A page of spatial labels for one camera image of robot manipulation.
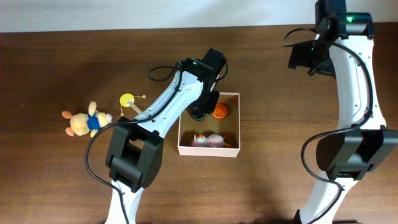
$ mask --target pink toy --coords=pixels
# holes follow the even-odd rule
[[[224,140],[226,139],[226,136],[221,137],[218,134],[212,134],[211,136],[208,136],[207,138],[199,134],[194,135],[193,140],[191,142],[191,146],[193,147],[231,147],[230,144],[225,144]]]

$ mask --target yellow stuffed bear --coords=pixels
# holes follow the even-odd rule
[[[90,136],[93,137],[98,130],[112,122],[112,116],[106,113],[100,113],[96,110],[97,104],[91,102],[88,106],[88,114],[76,114],[72,115],[70,111],[62,111],[62,116],[66,119],[70,119],[70,127],[66,128],[66,133],[69,136],[82,136],[90,132]]]

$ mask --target blue shirt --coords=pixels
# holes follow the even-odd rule
[[[87,120],[87,126],[88,129],[91,130],[100,130],[100,122],[98,122],[98,118],[95,116],[95,113],[93,116],[90,116],[89,114],[87,114],[88,116],[88,120]]]

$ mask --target white wall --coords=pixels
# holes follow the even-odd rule
[[[315,23],[316,0],[0,0],[0,32]],[[349,11],[398,21],[398,0],[347,0]]]

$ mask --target toy bear ear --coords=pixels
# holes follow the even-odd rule
[[[73,132],[73,130],[72,130],[71,127],[67,127],[67,128],[65,129],[65,132],[66,132],[69,136],[72,136],[72,137],[75,135],[75,133]]]
[[[97,109],[97,103],[95,103],[94,101],[91,101],[90,105],[88,105],[88,114],[90,116],[94,116],[96,109]]]
[[[63,118],[66,118],[66,119],[71,119],[73,117],[73,115],[70,111],[62,111],[62,116],[63,116]]]

